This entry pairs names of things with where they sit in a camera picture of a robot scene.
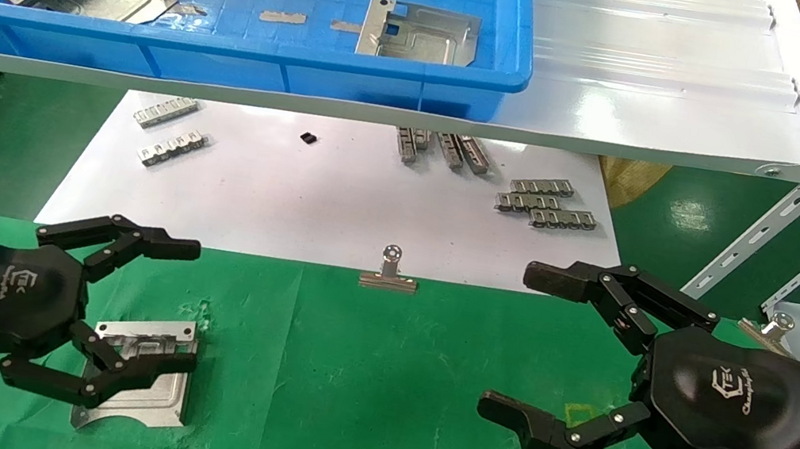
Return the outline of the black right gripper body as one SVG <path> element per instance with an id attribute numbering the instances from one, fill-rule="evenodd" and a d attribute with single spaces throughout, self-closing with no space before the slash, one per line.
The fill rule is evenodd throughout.
<path id="1" fill-rule="evenodd" d="M 800 449 L 800 362 L 702 328 L 655 338 L 632 397 L 652 449 Z"/>

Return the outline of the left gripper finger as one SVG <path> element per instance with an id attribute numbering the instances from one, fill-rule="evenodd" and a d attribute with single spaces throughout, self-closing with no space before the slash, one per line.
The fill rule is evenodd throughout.
<path id="1" fill-rule="evenodd" d="M 45 224 L 36 230 L 36 239 L 41 246 L 56 246 L 65 251 L 101 245 L 102 248 L 82 261 L 83 276 L 93 283 L 140 256 L 193 261 L 200 258 L 202 250 L 198 240 L 174 238 L 163 228 L 139 226 L 120 215 Z"/>
<path id="2" fill-rule="evenodd" d="M 147 390 L 165 374 L 189 374 L 197 368 L 197 355 L 189 352 L 125 358 L 84 321 L 74 322 L 68 333 L 75 347 L 98 368 L 97 374 L 90 378 L 76 376 L 12 354 L 0 360 L 4 383 L 73 406 L 95 409 L 119 392 Z"/>

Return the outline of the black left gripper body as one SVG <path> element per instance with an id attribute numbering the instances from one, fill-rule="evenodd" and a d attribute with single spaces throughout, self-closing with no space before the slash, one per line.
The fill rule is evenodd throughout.
<path id="1" fill-rule="evenodd" d="M 34 359 L 64 346 L 87 297 L 84 267 L 63 249 L 0 245 L 0 354 Z"/>

